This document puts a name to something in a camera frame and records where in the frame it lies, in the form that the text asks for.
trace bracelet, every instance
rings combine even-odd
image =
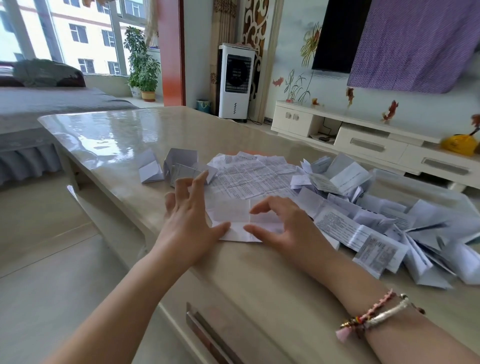
[[[375,327],[386,321],[390,317],[396,315],[400,311],[403,311],[408,306],[414,307],[423,315],[425,314],[425,310],[418,308],[414,304],[412,304],[406,294],[400,295],[401,301],[397,306],[391,308],[388,311],[377,314],[378,310],[380,310],[380,308],[382,308],[389,300],[394,297],[396,297],[396,294],[393,292],[393,290],[390,290],[378,303],[374,304],[373,307],[365,314],[363,314],[362,316],[352,317],[350,320],[340,325],[340,330],[336,332],[336,337],[341,342],[345,342],[352,331],[365,331],[372,327]]]

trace left hand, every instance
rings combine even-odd
[[[207,225],[204,196],[207,176],[205,171],[195,179],[180,178],[175,182],[175,193],[165,195],[166,221],[151,253],[169,254],[176,268],[182,271],[194,265],[230,228],[229,222],[214,228]]]

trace drawer handle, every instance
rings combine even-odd
[[[190,303],[187,303],[187,314],[185,318],[187,325],[219,364],[243,364],[243,361]]]
[[[385,151],[385,146],[383,146],[383,145],[375,144],[375,143],[371,143],[371,142],[366,142],[364,140],[357,139],[357,138],[352,138],[350,140],[350,144],[353,144],[355,146],[359,146],[360,148],[370,149],[370,150],[373,150],[373,151],[379,152],[379,153],[382,153],[382,152]]]
[[[445,163],[440,160],[431,158],[424,158],[422,164],[426,164],[427,166],[438,168],[440,170],[445,170],[447,172],[459,174],[460,176],[465,176],[470,173],[470,170],[468,168],[455,166],[453,164]]]

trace television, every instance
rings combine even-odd
[[[350,73],[372,0],[329,0],[312,69]]]

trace hand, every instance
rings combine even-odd
[[[270,210],[282,220],[284,233],[277,234],[252,224],[243,228],[300,269],[317,276],[318,268],[338,255],[307,213],[289,198],[267,197],[252,207],[250,213],[256,215]]]
[[[175,193],[165,195],[166,221],[152,253],[167,251],[181,273],[194,265],[230,228],[229,222],[214,228],[207,225],[204,196],[207,176],[205,171],[195,179],[180,178],[175,182]]]

